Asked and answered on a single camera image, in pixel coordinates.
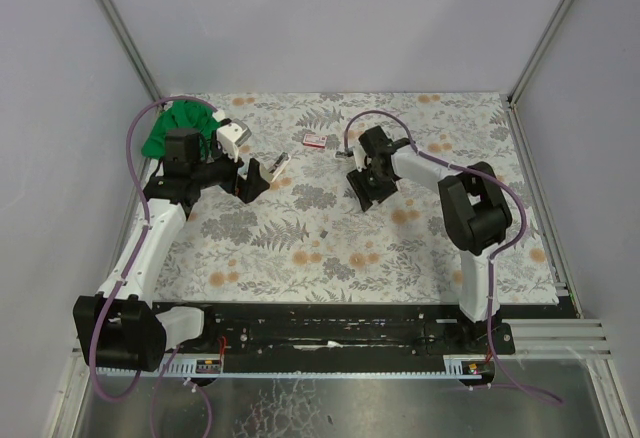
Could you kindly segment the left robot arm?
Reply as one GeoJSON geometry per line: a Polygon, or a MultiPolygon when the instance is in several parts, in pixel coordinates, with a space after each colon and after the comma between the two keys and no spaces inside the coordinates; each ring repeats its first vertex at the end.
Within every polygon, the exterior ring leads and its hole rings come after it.
{"type": "Polygon", "coordinates": [[[207,151],[194,128],[176,128],[165,137],[165,155],[142,190],[143,216],[98,292],[81,296],[73,318],[86,363],[91,369],[151,372],[165,352],[200,337],[204,313],[176,305],[155,313],[153,292],[162,265],[203,190],[218,186],[250,203],[266,191],[256,159],[242,161],[241,146],[251,132],[242,122],[225,120],[212,133],[207,151]]]}

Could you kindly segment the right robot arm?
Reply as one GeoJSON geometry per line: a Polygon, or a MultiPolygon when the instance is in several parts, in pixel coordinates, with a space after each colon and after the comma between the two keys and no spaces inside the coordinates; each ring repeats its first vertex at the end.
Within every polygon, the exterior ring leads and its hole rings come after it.
{"type": "Polygon", "coordinates": [[[472,322],[495,313],[499,304],[489,259],[505,241],[513,218],[493,168],[479,162],[462,169],[428,159],[408,138],[392,140],[379,126],[365,131],[346,155],[355,162],[347,180],[364,211],[397,192],[401,180],[439,195],[446,236],[460,252],[459,307],[472,322]]]}

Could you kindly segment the olive green stapler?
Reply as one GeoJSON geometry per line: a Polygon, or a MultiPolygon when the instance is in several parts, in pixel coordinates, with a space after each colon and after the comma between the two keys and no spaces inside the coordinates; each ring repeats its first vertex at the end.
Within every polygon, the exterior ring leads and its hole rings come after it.
{"type": "Polygon", "coordinates": [[[282,152],[275,162],[266,169],[266,180],[268,182],[275,181],[282,174],[290,161],[290,155],[287,152],[282,152]]]}

